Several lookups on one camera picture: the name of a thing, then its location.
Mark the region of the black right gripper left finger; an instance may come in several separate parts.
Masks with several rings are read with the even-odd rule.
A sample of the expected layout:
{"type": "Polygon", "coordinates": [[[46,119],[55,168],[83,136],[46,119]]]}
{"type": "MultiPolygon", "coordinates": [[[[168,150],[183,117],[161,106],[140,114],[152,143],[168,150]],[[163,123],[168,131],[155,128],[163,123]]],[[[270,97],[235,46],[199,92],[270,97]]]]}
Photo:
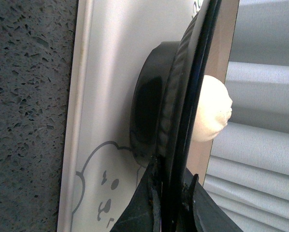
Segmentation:
{"type": "Polygon", "coordinates": [[[161,208],[160,159],[153,156],[112,232],[159,232],[161,208]]]}

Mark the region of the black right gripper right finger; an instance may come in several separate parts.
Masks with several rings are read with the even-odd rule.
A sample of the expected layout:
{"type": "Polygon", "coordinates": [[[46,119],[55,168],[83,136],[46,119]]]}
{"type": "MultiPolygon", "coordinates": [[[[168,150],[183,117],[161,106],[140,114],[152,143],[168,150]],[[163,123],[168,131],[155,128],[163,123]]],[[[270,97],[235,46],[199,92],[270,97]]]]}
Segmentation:
{"type": "Polygon", "coordinates": [[[199,183],[197,174],[186,173],[182,190],[178,232],[236,232],[238,226],[218,207],[199,183]]]}

